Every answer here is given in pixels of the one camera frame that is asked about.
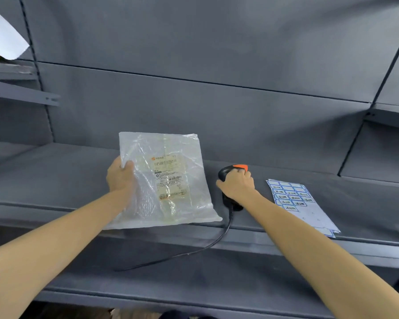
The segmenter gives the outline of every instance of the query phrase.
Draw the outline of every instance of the handheld scanner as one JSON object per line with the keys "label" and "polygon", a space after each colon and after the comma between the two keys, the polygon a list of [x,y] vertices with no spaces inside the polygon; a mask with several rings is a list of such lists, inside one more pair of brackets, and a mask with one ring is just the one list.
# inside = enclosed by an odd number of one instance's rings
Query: handheld scanner
{"label": "handheld scanner", "polygon": [[[226,180],[226,175],[233,169],[245,169],[245,171],[247,171],[248,170],[248,166],[247,165],[230,165],[230,166],[224,167],[217,174],[219,179],[224,182]],[[240,211],[240,210],[244,209],[243,206],[238,204],[235,200],[227,197],[224,193],[222,193],[222,198],[223,198],[223,204],[227,208],[232,207],[233,211]]]}

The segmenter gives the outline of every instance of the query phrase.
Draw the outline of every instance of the barcode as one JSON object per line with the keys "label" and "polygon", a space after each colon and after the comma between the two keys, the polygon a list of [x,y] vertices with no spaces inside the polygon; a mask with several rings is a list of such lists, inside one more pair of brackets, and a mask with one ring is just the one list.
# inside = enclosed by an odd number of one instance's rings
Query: barcode
{"label": "barcode", "polygon": [[171,177],[171,178],[169,178],[169,179],[167,179],[168,181],[173,181],[173,180],[178,180],[178,179],[180,179],[181,178],[181,176],[176,176],[176,177]]}

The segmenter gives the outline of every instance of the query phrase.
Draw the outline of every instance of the package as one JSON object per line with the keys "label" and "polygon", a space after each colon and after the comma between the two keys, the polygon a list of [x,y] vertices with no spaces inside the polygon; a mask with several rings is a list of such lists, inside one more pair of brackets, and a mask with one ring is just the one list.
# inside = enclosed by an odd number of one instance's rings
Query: package
{"label": "package", "polygon": [[219,222],[196,134],[121,132],[121,165],[134,162],[131,204],[106,229]]}

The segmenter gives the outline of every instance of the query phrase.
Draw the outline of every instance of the bubble wrap bag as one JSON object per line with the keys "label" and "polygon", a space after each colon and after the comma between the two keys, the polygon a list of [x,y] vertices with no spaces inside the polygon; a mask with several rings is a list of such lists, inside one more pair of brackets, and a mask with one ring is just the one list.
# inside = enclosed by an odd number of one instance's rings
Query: bubble wrap bag
{"label": "bubble wrap bag", "polygon": [[221,221],[213,209],[196,134],[121,132],[121,165],[134,161],[131,204],[106,229]]}

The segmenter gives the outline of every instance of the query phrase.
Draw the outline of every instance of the sticker sheet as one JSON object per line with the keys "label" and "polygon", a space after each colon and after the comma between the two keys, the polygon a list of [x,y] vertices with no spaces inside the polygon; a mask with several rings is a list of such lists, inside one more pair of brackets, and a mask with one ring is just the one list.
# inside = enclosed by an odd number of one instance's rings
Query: sticker sheet
{"label": "sticker sheet", "polygon": [[268,179],[267,183],[272,190],[275,204],[315,227],[325,236],[335,237],[334,233],[340,233],[305,186],[274,179]]}

